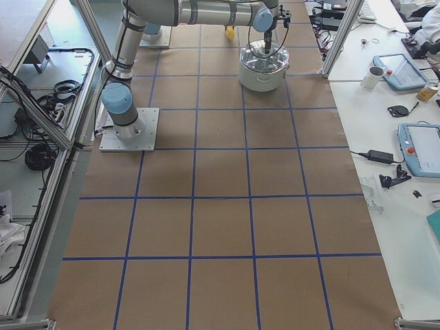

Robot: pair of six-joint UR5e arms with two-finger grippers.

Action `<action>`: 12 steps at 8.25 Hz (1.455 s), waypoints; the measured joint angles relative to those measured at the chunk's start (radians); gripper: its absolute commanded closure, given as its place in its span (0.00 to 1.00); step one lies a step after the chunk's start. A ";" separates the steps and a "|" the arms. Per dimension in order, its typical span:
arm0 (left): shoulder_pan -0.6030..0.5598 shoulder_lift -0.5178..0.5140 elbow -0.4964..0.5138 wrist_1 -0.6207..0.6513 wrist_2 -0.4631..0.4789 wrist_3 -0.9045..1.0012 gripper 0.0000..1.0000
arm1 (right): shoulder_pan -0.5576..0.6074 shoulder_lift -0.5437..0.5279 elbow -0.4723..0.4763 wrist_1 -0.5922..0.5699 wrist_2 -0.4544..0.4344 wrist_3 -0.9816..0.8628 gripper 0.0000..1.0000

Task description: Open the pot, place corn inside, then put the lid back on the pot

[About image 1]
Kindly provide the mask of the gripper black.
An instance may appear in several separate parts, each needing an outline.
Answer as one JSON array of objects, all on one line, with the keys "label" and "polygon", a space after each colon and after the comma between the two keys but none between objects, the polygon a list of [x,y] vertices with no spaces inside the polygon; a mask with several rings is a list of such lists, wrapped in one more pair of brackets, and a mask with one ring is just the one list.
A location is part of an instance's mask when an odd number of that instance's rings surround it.
[{"label": "gripper black", "polygon": [[[279,5],[276,20],[282,21],[283,25],[289,25],[291,23],[291,12],[284,9],[283,5]],[[264,33],[264,53],[270,53],[270,31]]]}]

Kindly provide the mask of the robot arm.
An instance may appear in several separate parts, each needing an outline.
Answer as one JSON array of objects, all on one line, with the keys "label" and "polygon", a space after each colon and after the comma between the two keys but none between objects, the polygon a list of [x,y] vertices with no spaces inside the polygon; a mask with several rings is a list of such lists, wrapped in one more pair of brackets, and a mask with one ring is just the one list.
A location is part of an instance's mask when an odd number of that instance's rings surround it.
[{"label": "robot arm", "polygon": [[115,49],[102,72],[100,99],[120,140],[137,138],[146,129],[132,99],[131,80],[139,46],[169,46],[171,27],[222,25],[226,30],[248,26],[264,34],[265,52],[272,46],[277,23],[289,25],[291,13],[278,1],[123,1],[124,11]]},{"label": "robot arm", "polygon": [[140,47],[149,49],[234,49],[239,47],[239,27],[222,25],[159,26],[149,23]]}]

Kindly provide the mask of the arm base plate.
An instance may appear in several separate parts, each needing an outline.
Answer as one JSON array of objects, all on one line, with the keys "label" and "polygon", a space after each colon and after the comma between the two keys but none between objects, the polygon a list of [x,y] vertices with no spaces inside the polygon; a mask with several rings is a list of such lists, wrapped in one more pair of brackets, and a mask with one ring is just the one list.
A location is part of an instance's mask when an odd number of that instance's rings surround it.
[{"label": "arm base plate", "polygon": [[151,49],[168,49],[171,41],[172,27],[161,26],[158,27],[157,32],[153,34],[154,31],[155,29],[145,29],[140,41],[140,47]]},{"label": "arm base plate", "polygon": [[118,126],[108,115],[101,135],[100,151],[135,152],[154,151],[157,134],[159,108],[137,108],[138,118],[129,126]]}]

